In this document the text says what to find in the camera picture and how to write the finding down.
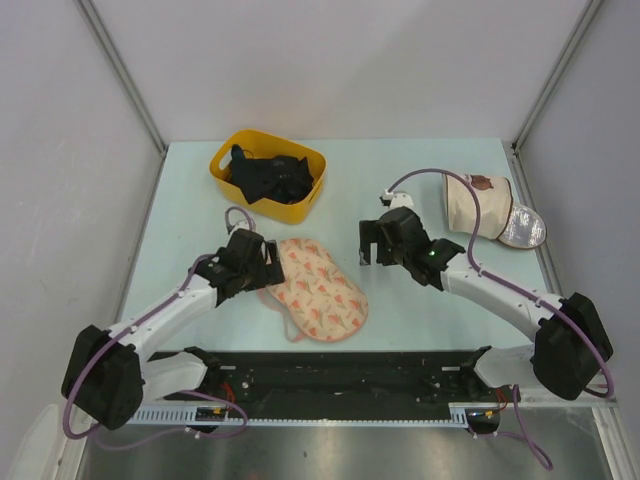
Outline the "pink tulip mesh laundry bag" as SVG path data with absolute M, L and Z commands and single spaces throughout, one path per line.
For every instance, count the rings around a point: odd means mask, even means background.
M 285 338 L 334 343 L 355 335 L 366 323 L 364 292 L 342 272 L 319 242 L 304 238 L 278 245 L 285 280 L 258 292 L 258 298 L 283 319 Z

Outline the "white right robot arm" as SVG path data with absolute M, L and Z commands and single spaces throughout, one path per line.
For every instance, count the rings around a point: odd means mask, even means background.
M 537 293 L 499 278 L 473 264 L 462 246 L 430 238 L 408 207 L 360 221 L 359 255 L 363 265 L 399 265 L 418 284 L 465 298 L 528 339 L 521 347 L 482 347 L 464 363 L 468 371 L 461 388 L 473 401 L 507 385 L 541 385 L 561 399 L 575 400 L 588 392 L 613 354 L 589 298 Z

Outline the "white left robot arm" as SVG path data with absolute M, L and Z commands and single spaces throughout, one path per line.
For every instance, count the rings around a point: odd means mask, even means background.
M 146 401 L 187 391 L 202 400 L 214 397 L 221 387 L 221 363 L 213 354 L 199 347 L 164 358 L 157 358 L 156 352 L 191 321 L 223 302 L 284 280 L 277 242 L 239 228 L 225 246 L 199 256 L 182 283 L 142 314 L 107 329 L 94 325 L 83 329 L 61 387 L 65 435 L 78 436 L 70 425 L 72 408 L 116 430 Z

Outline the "beige fabric storage bag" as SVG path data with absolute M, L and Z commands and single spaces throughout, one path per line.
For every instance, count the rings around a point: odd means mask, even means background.
M 475 203 L 466 184 L 479 202 L 479 236 L 521 250 L 535 249 L 546 241 L 543 219 L 515 199 L 506 177 L 480 174 L 460 174 L 460 177 L 463 182 L 443 175 L 444 212 L 451 231 L 471 234 L 474 229 Z

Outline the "black clothes pile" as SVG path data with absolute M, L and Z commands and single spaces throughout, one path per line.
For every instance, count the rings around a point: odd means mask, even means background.
M 289 155 L 247 157 L 240 145 L 231 147 L 230 183 L 251 205 L 261 199 L 290 205 L 304 200 L 313 189 L 308 159 Z

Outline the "yellow plastic basket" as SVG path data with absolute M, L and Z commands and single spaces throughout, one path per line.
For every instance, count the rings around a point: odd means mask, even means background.
M 322 191 L 326 169 L 320 152 L 254 129 L 234 133 L 209 164 L 228 200 L 292 225 L 310 213 Z

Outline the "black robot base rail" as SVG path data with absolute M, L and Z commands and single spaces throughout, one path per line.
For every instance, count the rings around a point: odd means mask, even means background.
M 473 353 L 214 352 L 217 368 L 199 390 L 233 398 L 247 414 L 412 413 L 414 403 L 515 399 L 509 386 L 488 387 L 464 369 Z

